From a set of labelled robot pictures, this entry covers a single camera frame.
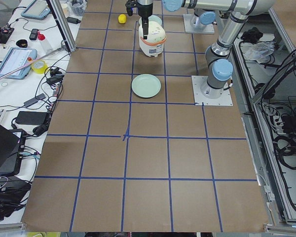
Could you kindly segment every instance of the blue joint cap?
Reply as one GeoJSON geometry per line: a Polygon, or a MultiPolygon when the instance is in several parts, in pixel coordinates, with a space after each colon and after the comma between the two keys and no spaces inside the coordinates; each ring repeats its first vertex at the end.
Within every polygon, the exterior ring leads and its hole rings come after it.
{"type": "Polygon", "coordinates": [[[162,0],[162,4],[167,11],[177,11],[181,8],[183,0],[162,0]]]}
{"type": "Polygon", "coordinates": [[[216,14],[213,12],[213,11],[207,11],[207,12],[204,12],[200,17],[200,22],[203,24],[203,25],[209,25],[209,24],[212,24],[214,21],[215,21],[215,18],[216,18],[216,14]]]}
{"type": "Polygon", "coordinates": [[[232,72],[233,65],[227,59],[219,59],[213,65],[213,75],[217,80],[228,80],[232,72]]]}

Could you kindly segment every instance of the yellow tape roll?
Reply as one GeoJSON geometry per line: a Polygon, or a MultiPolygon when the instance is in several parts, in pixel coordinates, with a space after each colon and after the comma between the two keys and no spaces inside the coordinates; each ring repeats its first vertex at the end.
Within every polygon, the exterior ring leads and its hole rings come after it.
{"type": "Polygon", "coordinates": [[[45,63],[44,60],[38,60],[31,64],[31,68],[37,74],[43,74],[47,68],[47,64],[45,63]]]}

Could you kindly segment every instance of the white round plate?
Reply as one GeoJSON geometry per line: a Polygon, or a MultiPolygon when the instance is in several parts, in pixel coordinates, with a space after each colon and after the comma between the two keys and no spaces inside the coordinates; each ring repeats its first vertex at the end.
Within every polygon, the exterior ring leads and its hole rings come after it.
{"type": "Polygon", "coordinates": [[[151,74],[141,74],[132,81],[133,92],[143,98],[150,98],[159,93],[161,82],[151,74]]]}

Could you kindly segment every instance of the white mounting plate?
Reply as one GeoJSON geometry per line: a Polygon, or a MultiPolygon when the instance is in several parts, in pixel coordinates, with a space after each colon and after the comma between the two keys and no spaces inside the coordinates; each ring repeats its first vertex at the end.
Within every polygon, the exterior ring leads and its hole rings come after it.
{"type": "Polygon", "coordinates": [[[232,106],[232,100],[229,90],[224,90],[218,99],[210,99],[201,92],[201,85],[207,80],[208,76],[192,76],[194,102],[196,105],[214,105],[214,106],[232,106]]]}
{"type": "Polygon", "coordinates": [[[192,34],[214,34],[215,33],[213,24],[209,24],[202,29],[192,27],[190,23],[192,17],[193,17],[192,14],[183,14],[184,27],[185,27],[186,33],[192,33],[192,34]]]}

